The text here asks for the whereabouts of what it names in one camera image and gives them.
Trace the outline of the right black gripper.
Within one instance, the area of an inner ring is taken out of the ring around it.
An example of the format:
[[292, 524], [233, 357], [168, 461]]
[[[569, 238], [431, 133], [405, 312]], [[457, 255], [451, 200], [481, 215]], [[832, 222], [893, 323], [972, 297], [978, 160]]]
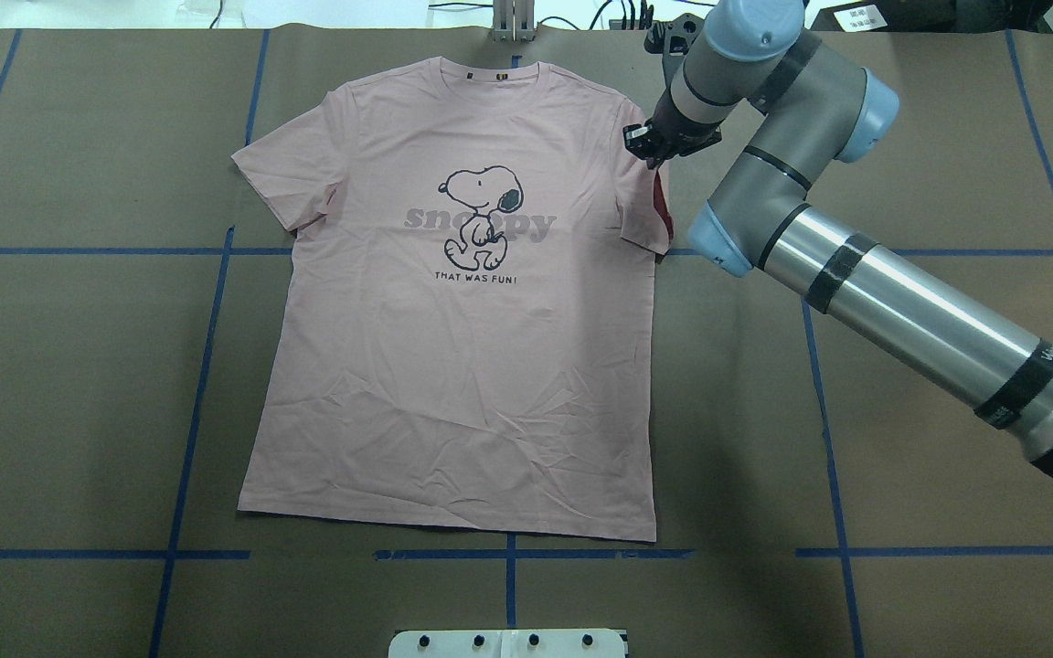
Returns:
[[645, 124], [627, 125], [622, 136], [628, 153], [648, 167], [659, 167], [679, 155], [686, 157], [719, 142], [720, 122], [690, 120], [665, 91]]

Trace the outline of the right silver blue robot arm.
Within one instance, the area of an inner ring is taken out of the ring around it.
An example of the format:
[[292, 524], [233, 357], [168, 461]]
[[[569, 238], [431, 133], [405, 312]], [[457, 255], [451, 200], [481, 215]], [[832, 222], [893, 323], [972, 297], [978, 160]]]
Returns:
[[763, 123], [688, 233], [703, 258], [803, 297], [1015, 436], [1053, 478], [1053, 343], [807, 201], [832, 162], [886, 136], [899, 97], [804, 26], [801, 1], [722, 1], [648, 29], [665, 91], [625, 147], [651, 168], [718, 144], [747, 101]]

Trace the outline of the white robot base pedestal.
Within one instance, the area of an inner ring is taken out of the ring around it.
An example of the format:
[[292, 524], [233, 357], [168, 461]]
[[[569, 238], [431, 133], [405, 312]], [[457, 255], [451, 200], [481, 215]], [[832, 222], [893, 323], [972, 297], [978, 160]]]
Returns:
[[388, 657], [628, 657], [614, 629], [412, 630], [394, 634]]

